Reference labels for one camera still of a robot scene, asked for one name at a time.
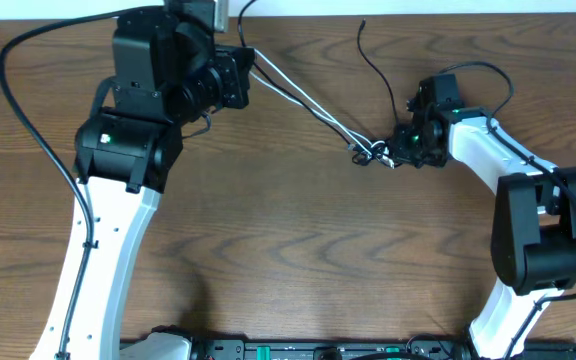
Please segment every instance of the white wall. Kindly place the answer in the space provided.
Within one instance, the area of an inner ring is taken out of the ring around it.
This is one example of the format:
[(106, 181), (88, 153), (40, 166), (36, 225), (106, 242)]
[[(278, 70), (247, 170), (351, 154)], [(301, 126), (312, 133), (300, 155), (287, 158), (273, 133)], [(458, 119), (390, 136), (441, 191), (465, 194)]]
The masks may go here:
[[(248, 0), (230, 0), (236, 16)], [(0, 0), (0, 20), (61, 19), (163, 0)], [(576, 0), (258, 0), (248, 16), (576, 12)]]

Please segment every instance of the black cable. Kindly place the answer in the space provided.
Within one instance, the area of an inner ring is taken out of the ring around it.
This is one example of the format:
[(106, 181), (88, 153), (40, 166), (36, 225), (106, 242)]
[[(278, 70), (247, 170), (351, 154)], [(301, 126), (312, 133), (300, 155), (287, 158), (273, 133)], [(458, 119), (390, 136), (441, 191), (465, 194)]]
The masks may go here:
[(448, 356), (448, 358), (452, 358), (452, 354), (450, 353), (450, 351), (448, 351), (448, 349), (446, 349), (444, 344), (442, 344), (441, 341), (439, 341), (439, 339), (435, 335), (429, 333), (421, 333), (411, 337), (410, 340), (408, 340), (408, 342), (406, 343), (405, 348), (406, 352), (412, 353), (412, 343), (421, 337), (430, 338), (436, 341), (439, 344), (439, 347), (441, 347), (441, 350)]
[[(146, 9), (146, 8), (153, 8), (153, 7), (149, 6), (149, 7), (143, 7), (141, 9)], [(35, 139), (35, 141), (37, 141), (37, 143), (39, 144), (39, 147), (41, 147), (41, 149), (46, 153), (46, 155), (48, 155), (50, 160), (55, 164), (55, 166), (57, 167), (57, 169), (59, 170), (61, 175), (64, 177), (64, 179), (68, 183), (68, 186), (70, 187), (70, 189), (74, 193), (75, 198), (77, 199), (77, 202), (79, 203), (79, 206), (81, 207), (81, 210), (84, 214), (84, 220), (86, 222), (86, 240), (84, 242), (84, 251), (83, 251), (83, 255), (81, 257), (81, 264), (79, 265), (79, 270), (77, 272), (77, 278), (75, 280), (72, 295), (70, 297), (70, 302), (68, 303), (68, 311), (66, 312), (66, 318), (64, 319), (64, 327), (63, 327), (63, 330), (61, 332), (61, 340), (59, 342), (59, 350), (58, 350), (57, 354), (55, 355), (55, 357), (57, 359), (66, 359), (68, 357), (68, 355), (66, 353), (66, 346), (68, 344), (68, 334), (70, 332), (70, 325), (72, 323), (72, 317), (73, 317), (73, 314), (75, 312), (75, 307), (77, 306), (77, 300), (79, 298), (79, 292), (81, 290), (81, 284), (83, 281), (84, 274), (86, 272), (86, 267), (88, 265), (88, 259), (90, 258), (90, 251), (95, 246), (93, 243), (93, 234), (94, 234), (93, 214), (92, 214), (92, 210), (87, 206), (86, 200), (84, 199), (83, 195), (81, 194), (81, 192), (77, 188), (77, 183), (75, 182), (73, 177), (70, 175), (68, 168), (66, 168), (66, 166), (59, 159), (57, 154), (52, 150), (50, 145), (48, 145), (46, 140), (41, 136), (39, 131), (37, 131), (37, 129), (32, 125), (32, 123), (30, 122), (30, 120), (28, 119), (26, 114), (24, 114), (23, 110), (21, 109), (21, 106), (19, 105), (19, 103), (17, 102), (15, 97), (13, 96), (12, 91), (10, 90), (10, 86), (8, 85), (8, 80), (6, 78), (6, 58), (8, 56), (8, 53), (10, 53), (10, 51), (15, 46), (21, 44), (22, 42), (24, 42), (30, 38), (35, 37), (37, 35), (41, 35), (41, 34), (49, 32), (49, 31), (61, 29), (61, 28), (71, 26), (71, 25), (83, 24), (83, 23), (87, 23), (87, 22), (92, 22), (92, 21), (112, 18), (115, 16), (120, 16), (120, 15), (123, 15), (123, 14), (127, 13), (128, 11), (132, 11), (132, 10), (135, 10), (135, 9), (114, 11), (114, 12), (106, 13), (106, 14), (86, 16), (86, 17), (81, 17), (81, 18), (77, 18), (77, 19), (69, 19), (69, 20), (60, 21), (60, 22), (57, 22), (54, 24), (48, 24), (48, 25), (39, 27), (37, 29), (30, 30), (30, 31), (28, 31), (24, 34), (21, 34), (21, 35), (17, 36), (16, 38), (10, 40), (10, 42), (8, 42), (6, 44), (6, 46), (3, 47), (3, 49), (1, 50), (1, 53), (0, 53), (0, 86), (1, 86), (1, 91), (3, 92), (4, 96), (6, 97), (6, 100), (8, 100), (8, 103), (10, 104), (10, 107), (12, 108), (13, 112), (19, 118), (19, 121), (21, 122), (21, 124), (26, 128), (26, 130), (28, 130), (28, 132), (30, 133), (30, 135), (32, 135), (32, 137)]]
[(428, 123), (431, 107), (433, 108), (434, 112), (435, 110), (437, 110), (437, 104), (435, 104), (434, 102), (429, 102), (428, 105), (426, 105), (426, 109), (424, 110), (424, 124)]
[(499, 104), (499, 106), (497, 106), (497, 108), (492, 112), (492, 114), (490, 114), (490, 117), (493, 118), (493, 117), (495, 117), (495, 115), (497, 115), (497, 113), (499, 112), (499, 110), (501, 110), (501, 108), (503, 108), (504, 106), (506, 106), (506, 104), (508, 104), (508, 102), (513, 97), (513, 95), (515, 95), (515, 85), (513, 85), (512, 80), (510, 79), (508, 74), (506, 74), (503, 70), (501, 70), (496, 65), (491, 64), (489, 62), (485, 62), (485, 61), (466, 61), (466, 62), (462, 62), (462, 63), (457, 63), (454, 65), (448, 66), (447, 68), (441, 69), (439, 71), (439, 73), (443, 74), (443, 73), (446, 73), (446, 72), (449, 72), (452, 70), (456, 70), (456, 69), (463, 68), (463, 67), (470, 67), (470, 66), (483, 66), (483, 67), (487, 67), (489, 69), (492, 69), (497, 74), (501, 75), (501, 77), (503, 77), (506, 80), (506, 82), (508, 83), (508, 96), (504, 99), (504, 101), (501, 104)]
[(377, 66), (375, 66), (375, 64), (372, 63), (372, 61), (370, 61), (370, 59), (368, 59), (368, 56), (366, 56), (366, 54), (364, 54), (364, 51), (361, 49), (361, 32), (364, 30), (365, 27), (366, 27), (366, 19), (363, 19), (361, 21), (361, 25), (359, 25), (359, 30), (357, 31), (357, 49), (359, 49), (361, 57), (363, 57), (364, 60), (366, 60), (368, 65), (370, 65), (370, 67), (372, 67), (377, 72), (377, 74), (381, 76), (381, 79), (384, 81), (386, 87), (388, 88), (388, 94), (390, 94), (390, 104), (392, 105), (392, 113), (395, 116), (395, 129), (396, 129), (397, 124), (399, 124), (399, 116), (397, 115), (397, 108), (395, 107), (395, 96), (392, 94), (390, 83), (388, 83), (388, 80), (386, 79), (384, 74), (377, 68)]
[[(508, 96), (492, 113), (487, 114), (486, 127), (488, 128), (488, 131), (500, 143), (502, 143), (504, 146), (506, 146), (508, 149), (510, 149), (512, 152), (514, 152), (520, 159), (525, 161), (526, 164), (533, 166), (537, 170), (541, 171), (546, 177), (548, 177), (548, 179), (555, 186), (557, 186), (559, 188), (561, 193), (563, 193), (563, 195), (566, 196), (566, 198), (568, 198), (568, 201), (572, 204), (572, 206), (574, 206), (576, 208), (576, 196), (575, 196), (575, 194), (573, 194), (572, 191), (570, 191), (568, 189), (566, 184), (564, 184), (564, 182), (558, 176), (556, 176), (556, 174), (553, 174), (551, 172), (551, 170), (545, 168), (543, 165), (536, 162), (534, 156), (528, 156), (528, 155), (524, 154), (522, 151), (517, 149), (513, 144), (509, 143), (506, 139), (504, 139), (501, 135), (499, 135), (499, 133), (497, 132), (497, 127), (492, 126), (492, 118), (495, 116), (495, 114), (497, 112), (499, 112), (499, 110), (501, 110), (501, 108), (504, 107), (504, 105), (506, 105), (508, 103), (508, 101), (510, 101), (510, 98), (512, 98), (512, 96), (514, 95), (514, 92), (515, 92), (515, 87), (512, 83), (512, 80), (508, 76), (508, 74), (506, 74), (499, 67), (497, 67), (493, 64), (484, 62), (484, 61), (470, 61), (470, 62), (455, 64), (455, 65), (449, 66), (449, 67), (441, 70), (439, 73), (445, 73), (445, 72), (452, 71), (452, 70), (466, 67), (466, 66), (484, 66), (484, 67), (490, 68), (490, 69), (494, 70), (495, 72), (497, 72), (499, 75), (501, 75), (506, 80), (506, 83), (508, 84)], [(510, 359), (512, 357), (512, 350), (514, 349), (515, 345), (517, 344), (517, 341), (519, 341), (519, 339), (523, 336), (523, 333), (526, 331), (526, 329), (528, 328), (528, 326), (532, 322), (532, 319), (535, 317), (537, 312), (541, 311), (543, 304), (545, 304), (546, 302), (569, 301), (569, 300), (575, 300), (575, 299), (576, 299), (576, 293), (573, 293), (573, 294), (569, 294), (569, 295), (544, 297), (544, 298), (541, 298), (538, 301), (536, 301), (535, 305), (533, 306), (532, 310), (530, 311), (530, 313), (528, 314), (528, 316), (526, 317), (526, 319), (522, 323), (521, 327), (519, 328), (519, 330), (517, 331), (515, 336), (511, 339), (510, 345), (508, 346), (508, 349), (506, 350), (506, 354), (504, 356), (504, 359), (507, 360), (507, 359)]]
[(104, 101), (106, 100), (106, 95), (112, 86), (114, 76), (110, 76), (102, 80), (99, 85), (97, 85), (97, 91), (95, 92), (95, 98), (92, 100), (92, 106), (90, 106), (90, 117), (94, 117), (99, 112), (102, 106), (104, 106)]
[(383, 360), (383, 359), (392, 359), (392, 358), (399, 358), (399, 359), (410, 359), (410, 360), (431, 360), (427, 356), (418, 355), (418, 354), (409, 354), (409, 353), (389, 353), (389, 352), (379, 352), (374, 354), (368, 354), (363, 356), (357, 356), (356, 358), (352, 358), (351, 360)]
[(203, 117), (204, 120), (206, 120), (206, 127), (203, 128), (203, 129), (201, 129), (201, 130), (197, 130), (197, 131), (195, 131), (194, 133), (192, 133), (192, 134), (190, 134), (190, 135), (188, 135), (188, 136), (183, 136), (182, 139), (184, 139), (184, 140), (185, 140), (185, 139), (190, 139), (190, 138), (192, 138), (192, 137), (199, 136), (199, 135), (201, 135), (201, 134), (205, 134), (205, 133), (207, 133), (208, 131), (210, 131), (210, 129), (212, 128), (212, 119), (210, 118), (210, 114), (208, 114), (207, 112), (204, 112), (204, 113), (201, 114), (201, 117)]
[[(246, 41), (244, 39), (244, 28), (242, 25), (242, 19), (244, 16), (244, 12), (246, 12), (246, 10), (250, 7), (250, 5), (252, 5), (255, 1), (257, 0), (250, 0), (246, 5), (244, 5), (244, 7), (241, 9), (241, 11), (239, 12), (239, 17), (237, 18), (237, 29), (239, 31), (239, 40), (241, 40), (241, 46), (243, 47), (248, 47), (248, 45), (246, 45)], [(319, 115), (317, 115), (315, 113), (315, 111), (310, 108), (310, 106), (306, 105), (306, 103), (304, 103), (300, 98), (298, 98), (297, 96), (293, 95), (290, 91), (286, 90), (285, 88), (279, 86), (274, 80), (272, 80), (270, 78), (270, 76), (257, 64), (257, 62), (253, 62), (253, 66), (255, 67), (255, 69), (257, 69), (257, 71), (259, 71), (259, 73), (275, 88), (277, 88), (277, 90), (281, 91), (282, 93), (286, 94), (287, 96), (289, 96), (290, 98), (292, 98), (293, 100), (297, 101), (299, 103), (299, 105), (301, 105), (303, 108), (305, 108), (306, 110), (308, 110), (308, 112), (310, 112), (312, 114), (312, 116), (315, 117), (315, 119), (319, 120), (320, 122), (322, 122), (324, 125), (328, 126), (332, 131), (336, 132), (337, 135), (339, 135), (340, 138), (342, 138), (344, 140), (344, 142), (347, 145), (350, 145), (350, 141), (348, 141), (346, 139), (346, 137), (337, 129), (335, 129), (334, 126), (332, 126), (330, 123), (328, 123), (328, 121), (324, 120), (323, 118), (321, 118)]]

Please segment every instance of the cable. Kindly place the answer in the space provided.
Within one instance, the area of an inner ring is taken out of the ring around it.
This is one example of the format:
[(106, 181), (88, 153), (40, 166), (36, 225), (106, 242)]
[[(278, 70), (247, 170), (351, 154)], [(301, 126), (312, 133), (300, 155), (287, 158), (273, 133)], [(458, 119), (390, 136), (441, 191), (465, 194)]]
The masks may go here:
[(506, 83), (508, 83), (508, 96), (504, 99), (504, 101), (501, 102), (501, 104), (499, 104), (499, 106), (497, 106), (497, 108), (492, 112), (492, 114), (490, 114), (490, 117), (493, 118), (493, 117), (495, 117), (495, 115), (497, 115), (497, 113), (499, 112), (499, 110), (501, 110), (501, 108), (503, 108), (504, 106), (506, 106), (506, 104), (508, 104), (508, 102), (513, 97), (513, 95), (515, 95), (515, 86), (513, 85), (512, 80), (510, 79), (510, 76), (508, 76), (508, 74), (506, 74), (503, 70), (501, 70), (496, 65), (491, 64), (489, 62), (485, 62), (485, 61), (466, 61), (466, 62), (462, 62), (462, 63), (457, 63), (454, 65), (450, 65), (447, 68), (441, 69), (439, 71), (439, 73), (443, 74), (443, 73), (447, 73), (449, 71), (453, 71), (453, 70), (456, 70), (459, 68), (470, 67), (470, 66), (483, 66), (483, 67), (487, 67), (489, 69), (492, 69), (497, 74), (501, 75), (501, 77), (503, 77), (506, 80)]
[(426, 105), (426, 109), (424, 110), (424, 124), (428, 123), (428, 118), (430, 117), (430, 108), (433, 108), (433, 111), (437, 110), (437, 104), (435, 104), (434, 102), (429, 102), (428, 105)]
[[(291, 98), (290, 96), (282, 93), (281, 90), (279, 90), (279, 89), (277, 89), (276, 87), (270, 85), (270, 84), (267, 83), (265, 80), (263, 80), (262, 78), (260, 78), (257, 74), (255, 74), (254, 72), (251, 72), (250, 75), (251, 75), (255, 80), (259, 81), (259, 83), (261, 83), (262, 85), (268, 87), (269, 89), (273, 90), (273, 91), (276, 92), (277, 94), (283, 96), (286, 100), (288, 100), (288, 101), (290, 101), (290, 102), (292, 102), (292, 103), (294, 103), (294, 104), (296, 104), (296, 105), (302, 106), (301, 103), (299, 103), (299, 102), (296, 101), (295, 99)], [(320, 113), (320, 112), (318, 112), (317, 110), (314, 110), (314, 109), (313, 109), (313, 112), (315, 113), (315, 115), (316, 115), (317, 117), (320, 118), (320, 120), (328, 121), (328, 122), (330, 122), (330, 123), (332, 123), (332, 124), (335, 124), (335, 125), (338, 125), (338, 126), (340, 126), (340, 127), (343, 127), (343, 125), (339, 124), (339, 122), (338, 122), (335, 118), (328, 118), (328, 117), (326, 117), (326, 115), (324, 115), (324, 114), (322, 114), (322, 113)], [(374, 144), (372, 144), (372, 143), (370, 142), (370, 140), (368, 140), (368, 138), (366, 138), (365, 136), (361, 135), (360, 133), (358, 133), (358, 132), (356, 132), (356, 131), (353, 131), (353, 130), (348, 130), (348, 132), (350, 132), (350, 134), (352, 134), (352, 135), (354, 135), (354, 136), (362, 139), (363, 141), (366, 141), (370, 146), (373, 146), (373, 145), (374, 145)]]
[(397, 108), (395, 107), (395, 97), (392, 94), (392, 89), (390, 88), (390, 84), (388, 83), (388, 80), (386, 79), (384, 74), (381, 71), (379, 71), (377, 66), (375, 66), (375, 64), (373, 64), (372, 61), (370, 61), (370, 59), (368, 59), (366, 54), (364, 54), (364, 51), (361, 49), (361, 32), (364, 30), (365, 27), (366, 27), (366, 19), (363, 19), (361, 21), (361, 25), (359, 25), (359, 31), (357, 31), (357, 49), (359, 49), (359, 53), (361, 54), (361, 57), (363, 57), (364, 60), (366, 60), (368, 65), (370, 65), (370, 67), (375, 69), (377, 74), (379, 74), (379, 76), (381, 76), (381, 79), (384, 81), (384, 83), (386, 84), (386, 87), (388, 88), (388, 93), (390, 94), (390, 103), (392, 105), (392, 113), (395, 116), (395, 128), (396, 128), (397, 124), (399, 124), (399, 116), (397, 115)]
[(188, 136), (183, 136), (182, 139), (184, 139), (184, 140), (185, 140), (185, 139), (190, 139), (190, 138), (192, 138), (192, 137), (199, 136), (199, 135), (201, 135), (201, 134), (205, 134), (205, 133), (207, 133), (208, 131), (210, 131), (210, 129), (212, 128), (212, 119), (210, 118), (210, 114), (208, 114), (207, 112), (203, 112), (203, 113), (201, 114), (201, 117), (203, 117), (204, 120), (206, 120), (206, 127), (203, 128), (203, 129), (201, 129), (201, 130), (197, 130), (197, 131), (195, 131), (194, 133), (192, 133), (192, 134), (190, 134), (190, 135), (188, 135)]
[[(284, 74), (283, 71), (281, 71), (281, 69), (279, 69), (279, 67), (277, 67), (275, 64), (273, 64), (272, 61), (270, 61), (264, 54), (261, 53), (261, 51), (259, 50), (255, 50), (255, 52), (268, 64), (270, 65), (270, 67), (273, 68), (273, 70), (275, 70), (282, 78), (284, 78), (284, 80), (286, 80), (286, 82), (288, 82), (288, 84), (290, 86), (292, 86), (293, 88), (295, 88), (297, 91), (299, 91), (299, 93), (301, 93), (306, 99), (308, 99), (308, 101), (310, 101), (313, 105), (315, 105), (321, 112), (323, 112), (327, 118), (324, 118), (325, 120), (337, 125), (343, 132), (345, 132), (357, 145), (359, 145), (363, 151), (365, 151), (367, 154), (371, 154), (371, 151), (366, 148), (366, 146), (364, 146), (359, 140), (357, 140), (357, 138), (355, 138), (353, 136), (353, 134), (348, 130), (348, 128), (346, 128), (346, 126), (342, 125), (339, 121), (337, 121), (337, 119), (335, 119), (332, 115), (330, 115), (329, 112), (326, 111), (326, 109), (324, 109), (321, 105), (319, 105), (319, 103), (317, 103), (315, 100), (313, 100), (310, 96), (308, 96), (308, 94), (302, 90), (299, 86), (297, 86), (297, 84), (295, 84), (286, 74)], [(363, 137), (370, 145), (372, 145), (372, 142), (370, 142), (368, 139), (366, 139), (365, 137)]]
[[(242, 25), (242, 19), (243, 19), (243, 15), (246, 12), (246, 10), (253, 4), (255, 3), (255, 1), (257, 0), (250, 0), (246, 5), (244, 5), (244, 7), (241, 9), (241, 11), (239, 12), (239, 16), (237, 18), (237, 29), (239, 32), (239, 40), (241, 41), (241, 46), (243, 47), (248, 47), (248, 45), (246, 44), (246, 40), (244, 38), (244, 28)], [(272, 78), (270, 78), (270, 76), (259, 66), (259, 64), (257, 64), (257, 62), (253, 62), (253, 66), (255, 67), (255, 69), (257, 69), (257, 71), (259, 71), (259, 73), (268, 81), (268, 83), (270, 83), (272, 86), (274, 86), (277, 90), (279, 90), (280, 92), (282, 92), (283, 94), (285, 94), (286, 96), (292, 98), (294, 101), (296, 101), (301, 107), (305, 108), (308, 112), (310, 112), (317, 120), (319, 120), (320, 122), (322, 122), (323, 124), (325, 124), (326, 126), (328, 126), (330, 129), (332, 129), (335, 133), (337, 133), (337, 135), (339, 135), (339, 137), (341, 137), (344, 142), (347, 145), (350, 145), (350, 141), (348, 141), (341, 132), (339, 132), (339, 130), (335, 129), (331, 124), (329, 124), (329, 122), (327, 122), (326, 120), (324, 120), (322, 117), (318, 116), (312, 108), (310, 108), (310, 106), (306, 105), (306, 103), (304, 103), (301, 99), (299, 99), (297, 96), (293, 95), (291, 92), (289, 92), (288, 90), (284, 89), (283, 87), (279, 86)]]
[[(548, 179), (555, 186), (557, 186), (559, 188), (561, 193), (563, 193), (563, 195), (566, 196), (566, 198), (568, 198), (568, 201), (572, 204), (572, 206), (574, 206), (576, 208), (576, 196), (575, 196), (575, 194), (573, 194), (572, 191), (570, 191), (568, 189), (566, 184), (564, 184), (564, 182), (558, 176), (553, 174), (553, 172), (551, 170), (547, 169), (546, 167), (544, 167), (543, 165), (541, 165), (540, 163), (535, 161), (534, 156), (528, 156), (528, 155), (524, 154), (519, 149), (517, 149), (514, 145), (509, 143), (506, 139), (504, 139), (501, 135), (499, 135), (499, 133), (497, 133), (497, 127), (492, 126), (492, 118), (495, 116), (495, 114), (497, 114), (508, 103), (508, 101), (510, 101), (510, 99), (512, 98), (512, 96), (515, 93), (515, 87), (512, 83), (512, 79), (510, 79), (510, 76), (508, 76), (508, 74), (506, 74), (499, 67), (497, 67), (493, 64), (484, 62), (484, 61), (469, 61), (469, 62), (455, 64), (455, 65), (449, 66), (449, 67), (441, 70), (439, 73), (442, 74), (442, 73), (445, 73), (448, 71), (452, 71), (452, 70), (462, 68), (462, 67), (467, 67), (467, 66), (484, 66), (484, 67), (490, 68), (490, 69), (494, 70), (497, 74), (501, 75), (501, 77), (503, 77), (506, 80), (506, 83), (508, 84), (508, 96), (504, 99), (504, 101), (499, 106), (497, 106), (497, 108), (492, 113), (487, 114), (487, 116), (486, 116), (486, 127), (488, 128), (488, 131), (500, 143), (502, 143), (504, 146), (506, 146), (508, 149), (510, 149), (515, 154), (517, 154), (517, 156), (519, 156), (519, 158), (521, 158), (523, 161), (525, 161), (526, 164), (533, 166), (535, 169), (541, 171), (546, 177), (548, 177)], [(530, 311), (530, 313), (528, 314), (528, 316), (526, 317), (526, 319), (522, 323), (521, 327), (519, 328), (519, 330), (517, 331), (515, 336), (511, 339), (510, 345), (508, 346), (508, 349), (506, 350), (506, 354), (504, 356), (504, 359), (507, 360), (507, 359), (510, 359), (512, 357), (512, 351), (513, 351), (515, 345), (517, 344), (517, 341), (519, 341), (519, 339), (523, 336), (523, 333), (526, 331), (526, 329), (528, 328), (528, 326), (532, 322), (532, 319), (535, 317), (537, 312), (542, 310), (543, 304), (545, 304), (546, 302), (569, 301), (569, 300), (575, 300), (575, 299), (576, 299), (576, 293), (573, 293), (573, 294), (568, 294), (568, 295), (543, 297), (543, 298), (539, 299), (538, 301), (536, 301), (535, 305), (533, 306), (532, 310)]]
[(106, 95), (112, 86), (114, 76), (110, 76), (102, 80), (99, 85), (97, 85), (97, 91), (95, 92), (95, 98), (92, 100), (92, 106), (90, 106), (90, 117), (94, 117), (99, 112), (102, 106), (104, 106), (104, 101), (106, 100)]
[(404, 350), (406, 350), (409, 353), (412, 353), (412, 343), (420, 337), (431, 338), (432, 340), (436, 341), (439, 344), (439, 347), (441, 347), (441, 350), (448, 356), (448, 358), (452, 358), (452, 353), (450, 353), (450, 351), (446, 349), (444, 344), (442, 344), (441, 341), (439, 341), (439, 339), (435, 335), (429, 333), (417, 334), (411, 337), (410, 340), (408, 340), (408, 342), (406, 343), (406, 347), (404, 348)]
[[(148, 8), (153, 8), (153, 7), (148, 6), (148, 7), (138, 8), (138, 9), (148, 9)], [(132, 10), (135, 10), (135, 9), (114, 11), (114, 12), (110, 12), (110, 13), (106, 13), (106, 14), (86, 16), (86, 17), (81, 17), (81, 18), (77, 18), (77, 19), (69, 19), (69, 20), (64, 20), (64, 21), (60, 21), (57, 23), (53, 23), (53, 24), (48, 24), (48, 25), (39, 27), (37, 29), (30, 30), (30, 31), (28, 31), (24, 34), (21, 34), (21, 35), (17, 36), (16, 38), (10, 40), (10, 42), (8, 42), (3, 47), (3, 49), (1, 50), (1, 53), (0, 53), (0, 86), (1, 86), (1, 91), (4, 94), (4, 97), (6, 98), (6, 100), (8, 100), (10, 107), (12, 108), (15, 115), (19, 118), (19, 121), (21, 122), (21, 124), (26, 128), (26, 130), (28, 130), (30, 135), (32, 135), (33, 139), (35, 139), (35, 141), (37, 141), (37, 144), (39, 144), (39, 147), (46, 153), (46, 155), (48, 155), (50, 160), (55, 164), (55, 166), (57, 167), (57, 169), (59, 170), (61, 175), (66, 180), (66, 183), (68, 183), (70, 190), (72, 190), (72, 192), (74, 193), (75, 198), (77, 199), (77, 202), (79, 203), (79, 206), (81, 207), (81, 210), (84, 214), (84, 220), (86, 222), (86, 240), (84, 242), (84, 251), (83, 251), (83, 255), (81, 257), (81, 263), (79, 265), (79, 270), (77, 272), (77, 278), (75, 280), (72, 295), (70, 297), (70, 302), (68, 303), (68, 311), (66, 312), (66, 317), (64, 319), (64, 327), (63, 327), (63, 330), (61, 332), (61, 339), (59, 342), (59, 350), (58, 350), (57, 354), (55, 355), (55, 357), (57, 359), (66, 359), (68, 357), (68, 354), (66, 353), (66, 346), (68, 344), (68, 334), (70, 332), (70, 325), (72, 323), (72, 317), (73, 317), (73, 314), (75, 312), (75, 307), (77, 306), (77, 300), (79, 298), (79, 292), (81, 290), (81, 284), (83, 281), (84, 274), (86, 272), (86, 267), (88, 265), (88, 259), (90, 258), (90, 251), (95, 246), (93, 243), (93, 234), (94, 234), (93, 215), (92, 215), (92, 210), (90, 209), (90, 207), (88, 207), (88, 205), (86, 204), (86, 200), (84, 199), (83, 195), (79, 191), (79, 188), (77, 187), (77, 183), (75, 182), (73, 177), (70, 175), (68, 168), (66, 168), (66, 166), (63, 164), (63, 162), (59, 159), (59, 156), (57, 156), (57, 154), (54, 152), (54, 150), (50, 147), (50, 145), (46, 142), (46, 140), (41, 136), (39, 131), (37, 131), (37, 129), (32, 125), (32, 123), (30, 122), (30, 120), (28, 119), (26, 114), (24, 114), (23, 110), (21, 109), (21, 106), (19, 105), (19, 103), (15, 99), (14, 95), (12, 94), (12, 91), (10, 90), (10, 86), (8, 84), (8, 80), (6, 77), (6, 58), (8, 57), (8, 53), (10, 53), (10, 51), (15, 46), (21, 44), (22, 42), (24, 42), (30, 38), (35, 37), (37, 35), (41, 35), (41, 34), (49, 32), (49, 31), (61, 29), (61, 28), (71, 26), (71, 25), (77, 25), (77, 24), (83, 24), (83, 23), (97, 21), (97, 20), (109, 19), (109, 18), (112, 18), (115, 16), (123, 15), (123, 14), (127, 13), (128, 11), (132, 11)]]

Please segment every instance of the wood grain surface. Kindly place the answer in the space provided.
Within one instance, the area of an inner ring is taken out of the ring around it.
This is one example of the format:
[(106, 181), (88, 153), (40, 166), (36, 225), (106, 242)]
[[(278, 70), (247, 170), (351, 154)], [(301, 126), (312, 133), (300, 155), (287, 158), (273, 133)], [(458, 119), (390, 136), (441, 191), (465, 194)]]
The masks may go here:
[[(356, 50), (360, 17), (255, 18), (261, 49), (340, 121), (392, 131), (386, 89)], [(43, 22), (0, 22), (0, 49)], [(55, 31), (9, 57), (11, 86), (65, 163), (98, 82), (113, 74), (113, 21)], [(237, 44), (234, 32), (221, 43)], [(366, 53), (391, 80), (402, 117), (419, 80), (487, 60), (515, 81), (504, 129), (560, 166), (576, 165), (576, 15), (369, 17)], [(459, 73), (468, 104), (493, 106), (504, 83)], [(494, 198), (461, 164), (444, 169), (350, 161), (328, 128), (257, 83), (186, 142), (145, 236), (122, 336), (161, 324), (250, 338), (393, 339), (457, 334), (495, 273)], [(185, 131), (198, 129), (192, 124)], [(53, 301), (73, 199), (0, 93), (0, 359), (27, 358)], [(576, 340), (576, 301), (532, 337)]]

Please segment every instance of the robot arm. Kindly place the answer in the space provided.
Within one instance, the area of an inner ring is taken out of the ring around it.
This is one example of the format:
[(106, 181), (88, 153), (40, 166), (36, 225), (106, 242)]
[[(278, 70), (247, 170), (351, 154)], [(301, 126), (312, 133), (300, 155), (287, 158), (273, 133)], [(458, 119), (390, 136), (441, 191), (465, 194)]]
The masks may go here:
[[(183, 149), (181, 127), (209, 117), (211, 107), (248, 105), (254, 50), (215, 45), (214, 32), (227, 23), (223, 3), (170, 1), (118, 18), (116, 75), (100, 85), (75, 140), (78, 187), (95, 219), (94, 246), (77, 288), (86, 231), (75, 203), (57, 294), (31, 359), (187, 359), (190, 343), (181, 337), (153, 334), (120, 351), (119, 335), (142, 237)], [(115, 106), (101, 107), (109, 89)], [(77, 291), (68, 329), (64, 319)], [(57, 353), (64, 327), (66, 354)]]
[[(393, 160), (441, 167), (455, 159), (496, 195), (491, 254), (498, 278), (468, 336), (471, 353), (500, 359), (535, 303), (561, 295), (576, 282), (576, 209), (517, 151), (562, 178), (575, 196), (576, 168), (558, 169), (508, 136), (485, 110), (465, 108), (452, 74), (422, 81), (408, 108), (412, 123), (389, 140)], [(560, 216), (559, 224), (540, 226), (540, 215)], [(516, 339), (511, 356), (523, 352), (528, 332), (547, 306)]]

